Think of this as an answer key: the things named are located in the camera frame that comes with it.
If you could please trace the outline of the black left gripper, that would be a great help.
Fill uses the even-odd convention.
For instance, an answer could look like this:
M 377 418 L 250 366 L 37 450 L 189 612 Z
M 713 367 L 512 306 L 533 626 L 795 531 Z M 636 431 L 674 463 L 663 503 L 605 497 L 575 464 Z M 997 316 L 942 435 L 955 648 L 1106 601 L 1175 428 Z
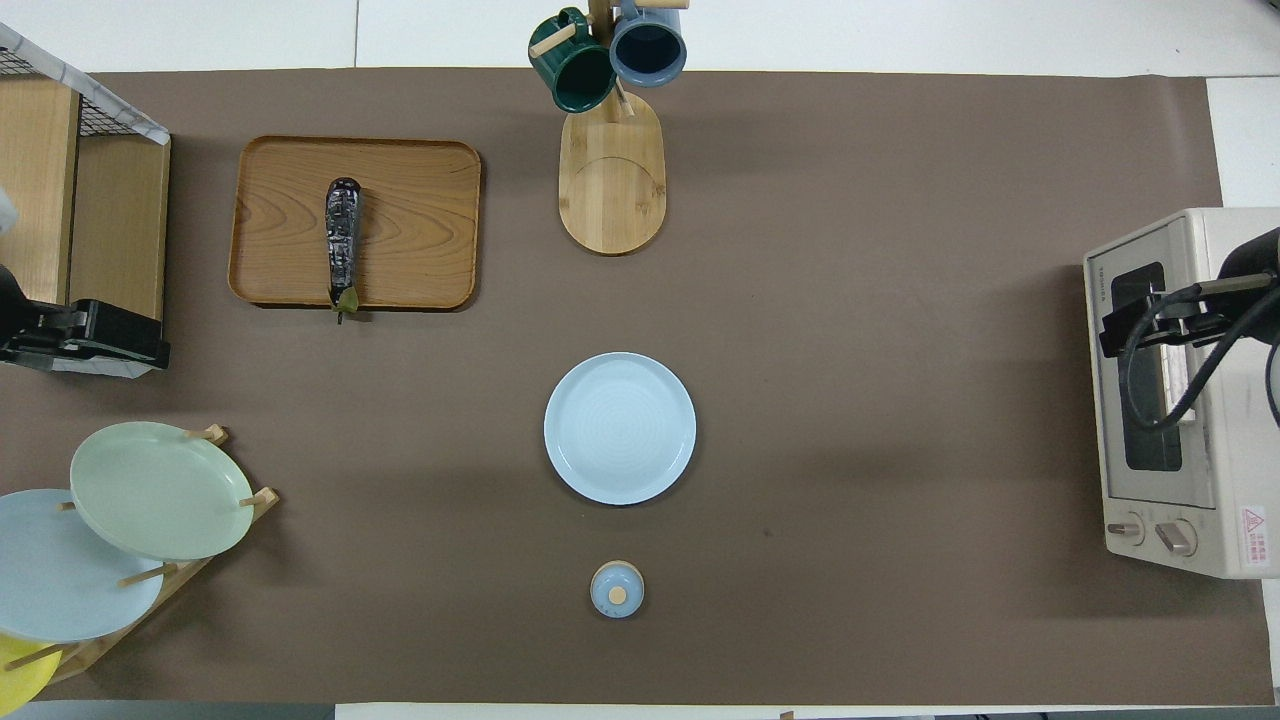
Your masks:
M 3 300 L 3 361 L 22 366 L 166 366 L 163 324 L 96 299 L 69 306 Z

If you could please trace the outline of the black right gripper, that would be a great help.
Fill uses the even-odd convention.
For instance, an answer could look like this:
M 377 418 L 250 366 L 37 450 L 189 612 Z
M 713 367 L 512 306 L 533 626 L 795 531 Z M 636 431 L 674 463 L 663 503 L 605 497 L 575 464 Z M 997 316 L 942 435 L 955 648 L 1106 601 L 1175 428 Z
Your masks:
M 1143 316 L 1164 295 L 1143 293 L 1103 315 L 1100 351 L 1103 357 L 1120 357 L 1133 331 L 1138 332 L 1138 348 L 1156 345 L 1204 348 L 1219 345 L 1233 325 L 1222 296 L 1222 292 L 1211 291 L 1197 299 L 1178 299 L 1146 322 Z

